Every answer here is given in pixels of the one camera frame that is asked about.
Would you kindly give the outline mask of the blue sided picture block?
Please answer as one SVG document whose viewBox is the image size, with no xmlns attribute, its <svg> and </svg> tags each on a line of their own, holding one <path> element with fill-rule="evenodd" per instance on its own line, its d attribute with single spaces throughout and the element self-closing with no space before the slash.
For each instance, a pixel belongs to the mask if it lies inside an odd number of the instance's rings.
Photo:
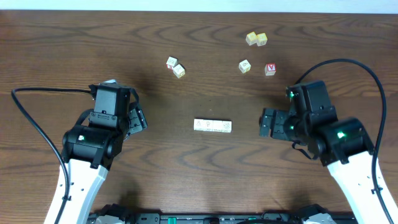
<svg viewBox="0 0 398 224">
<path fill-rule="evenodd" d="M 222 132 L 230 133 L 232 131 L 232 122 L 231 121 L 222 121 Z"/>
</svg>

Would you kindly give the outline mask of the plain white picture block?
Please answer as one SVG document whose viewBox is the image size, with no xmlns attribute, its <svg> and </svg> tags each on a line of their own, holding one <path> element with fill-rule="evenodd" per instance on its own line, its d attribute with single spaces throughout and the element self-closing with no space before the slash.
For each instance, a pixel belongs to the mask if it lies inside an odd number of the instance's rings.
<svg viewBox="0 0 398 224">
<path fill-rule="evenodd" d="M 222 132 L 223 131 L 223 122 L 220 120 L 213 120 L 213 131 L 214 132 Z"/>
</svg>

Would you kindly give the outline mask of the hammer picture block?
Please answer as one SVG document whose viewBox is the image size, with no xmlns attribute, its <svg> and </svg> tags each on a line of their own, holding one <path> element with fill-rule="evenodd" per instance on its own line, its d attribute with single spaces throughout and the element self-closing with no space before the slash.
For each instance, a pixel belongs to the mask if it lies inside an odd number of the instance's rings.
<svg viewBox="0 0 398 224">
<path fill-rule="evenodd" d="M 203 130 L 204 131 L 213 131 L 213 120 L 204 119 L 203 120 Z"/>
</svg>

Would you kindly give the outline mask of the soccer ball picture block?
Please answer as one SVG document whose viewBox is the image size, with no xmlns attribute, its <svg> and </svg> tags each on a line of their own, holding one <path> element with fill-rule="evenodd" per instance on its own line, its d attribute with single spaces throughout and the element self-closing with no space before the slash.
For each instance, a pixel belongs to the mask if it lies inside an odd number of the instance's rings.
<svg viewBox="0 0 398 224">
<path fill-rule="evenodd" d="M 204 128 L 206 128 L 205 120 L 203 120 L 203 119 L 194 119 L 193 128 L 196 131 L 202 131 Z"/>
</svg>

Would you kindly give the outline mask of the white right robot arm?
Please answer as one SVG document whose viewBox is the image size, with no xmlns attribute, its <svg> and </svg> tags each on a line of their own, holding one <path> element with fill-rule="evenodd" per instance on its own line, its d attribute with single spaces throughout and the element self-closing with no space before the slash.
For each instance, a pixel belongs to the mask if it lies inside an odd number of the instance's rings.
<svg viewBox="0 0 398 224">
<path fill-rule="evenodd" d="M 376 147 L 358 119 L 339 120 L 333 106 L 318 111 L 266 108 L 259 134 L 290 141 L 307 158 L 319 160 L 358 223 L 397 223 L 397 205 L 382 176 Z"/>
</svg>

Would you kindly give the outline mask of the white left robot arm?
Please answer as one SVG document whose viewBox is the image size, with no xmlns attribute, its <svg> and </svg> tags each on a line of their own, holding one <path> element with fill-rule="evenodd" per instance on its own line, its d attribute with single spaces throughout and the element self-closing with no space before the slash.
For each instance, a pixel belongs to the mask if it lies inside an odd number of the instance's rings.
<svg viewBox="0 0 398 224">
<path fill-rule="evenodd" d="M 136 102 L 129 105 L 125 114 L 127 126 L 121 132 L 83 125 L 86 118 L 91 121 L 97 116 L 101 114 L 93 109 L 82 112 L 63 137 L 62 166 L 65 168 L 60 169 L 45 223 L 96 223 L 96 217 L 89 217 L 90 210 L 113 159 L 130 135 L 147 127 L 142 108 Z"/>
</svg>

